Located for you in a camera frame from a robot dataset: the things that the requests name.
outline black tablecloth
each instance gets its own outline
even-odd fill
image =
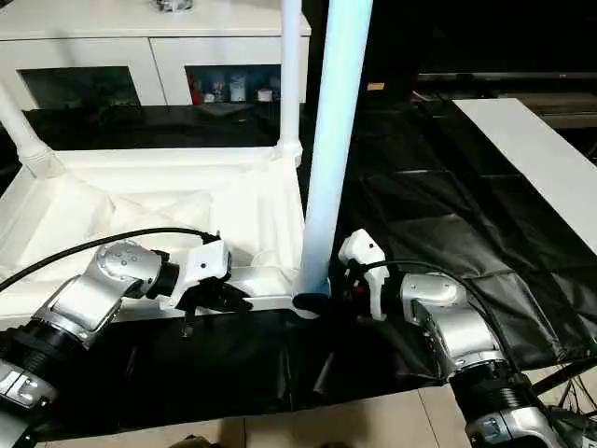
[[[276,117],[251,108],[216,118],[192,107],[30,114],[58,150],[271,146]],[[303,201],[313,129],[305,117]],[[0,135],[0,147],[8,145]],[[453,105],[358,111],[336,243],[361,227],[390,258],[424,259],[474,279],[519,367],[595,356],[597,258]],[[43,428],[47,437],[290,411],[443,381],[420,331],[399,316],[218,315],[199,318],[191,341],[180,339],[181,325],[111,326]]]

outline black plastic sheet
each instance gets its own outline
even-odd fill
[[[258,108],[223,118],[192,107],[30,118],[59,150],[265,146],[278,135],[276,115]],[[313,129],[306,117],[303,202]],[[9,144],[0,135],[2,146]],[[358,111],[336,245],[359,228],[388,258],[423,259],[474,279],[520,368],[595,355],[597,258],[454,106]],[[190,341],[180,338],[182,325],[108,328],[42,428],[45,437],[291,411],[443,381],[421,332],[399,315],[386,322],[209,316],[198,319]]]

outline black cable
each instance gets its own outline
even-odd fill
[[[560,397],[560,401],[558,402],[558,407],[563,409],[563,405],[568,398],[568,394],[570,393],[570,387],[572,387],[572,382],[566,383],[566,388],[562,392],[562,396]]]
[[[186,229],[183,227],[156,227],[151,229],[141,229],[138,231],[125,231],[123,233],[117,233],[116,235],[106,236],[105,238],[89,241],[87,243],[83,243],[82,245],[76,245],[74,247],[64,249],[61,252],[57,252],[56,254],[50,255],[49,257],[41,259],[37,263],[34,263],[31,266],[27,266],[22,271],[19,271],[11,275],[9,278],[0,283],[0,292],[14,285],[18,281],[22,280],[27,275],[34,273],[35,271],[39,271],[40,269],[45,268],[49,264],[58,261],[59,259],[64,259],[78,252],[97,247],[98,245],[107,245],[108,243],[114,243],[118,240],[124,240],[126,238],[133,238],[135,236],[141,235],[149,235],[152,233],[186,233],[188,235],[196,235],[202,238],[204,244],[211,243],[212,241],[218,239],[218,237],[213,236],[212,234],[207,233],[205,231],[196,231],[194,229]]]
[[[427,261],[421,261],[418,259],[387,259],[384,261],[377,261],[375,263],[370,263],[370,264],[366,264],[364,266],[361,266],[361,270],[362,272],[366,272],[369,271],[370,269],[374,269],[374,268],[380,268],[382,266],[389,266],[389,265],[410,265],[410,266],[419,266],[425,269],[430,269],[432,271],[438,272],[438,273],[443,273],[444,275],[449,276],[452,280],[454,280],[455,282],[459,283],[460,285],[462,285],[463,287],[466,288],[466,290],[468,292],[470,292],[473,297],[475,297],[475,299],[479,302],[479,305],[483,308],[483,312],[481,313],[482,315],[485,315],[489,320],[490,323],[492,325],[493,331],[495,332],[495,335],[497,336],[497,339],[499,340],[502,349],[506,352],[506,356],[508,357],[510,363],[512,364],[512,367],[514,369],[514,371],[516,373],[520,373],[521,369],[519,369],[518,365],[516,364],[516,360],[514,359],[514,356],[511,352],[510,346],[507,344],[506,341],[506,336],[504,335],[504,332],[502,331],[502,329],[500,328],[500,326],[497,323],[497,319],[495,318],[495,316],[493,315],[492,311],[487,308],[484,303],[483,303],[483,295],[484,292],[474,283],[472,283],[470,280],[464,279],[461,276],[450,272],[448,269],[439,266],[438,264],[435,263],[430,263]],[[479,313],[480,310],[478,310],[473,304],[471,304],[471,306],[473,306]]]
[[[582,378],[580,377],[580,375],[577,376],[576,381],[578,382],[578,386],[580,387],[580,390],[582,390],[582,392],[585,394],[585,397],[587,397],[587,399],[590,401],[590,404],[592,405],[593,409],[597,410],[597,403],[595,403],[593,396],[590,394],[589,390],[585,386],[585,383],[584,383],[584,381],[582,381]]]

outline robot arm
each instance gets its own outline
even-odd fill
[[[363,230],[353,233],[340,250],[340,261],[349,269],[384,260]],[[473,446],[566,446],[536,407],[528,379],[514,372],[492,329],[470,304],[462,283],[439,273],[406,273],[397,294],[384,294],[389,278],[385,267],[363,277],[372,318],[383,320],[388,301],[401,301],[405,320],[422,328],[439,373],[448,378],[463,412]]]
[[[191,250],[182,266],[168,254],[131,241],[100,247],[81,275],[67,280],[24,327],[7,332],[0,344],[0,447],[32,442],[37,422],[80,357],[114,319],[122,298],[157,296],[180,302],[204,280],[229,275],[229,251],[222,240]]]

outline cabinet glass door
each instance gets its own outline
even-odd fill
[[[42,109],[139,105],[129,67],[69,67],[19,70]]]
[[[194,105],[280,101],[280,65],[186,65]]]

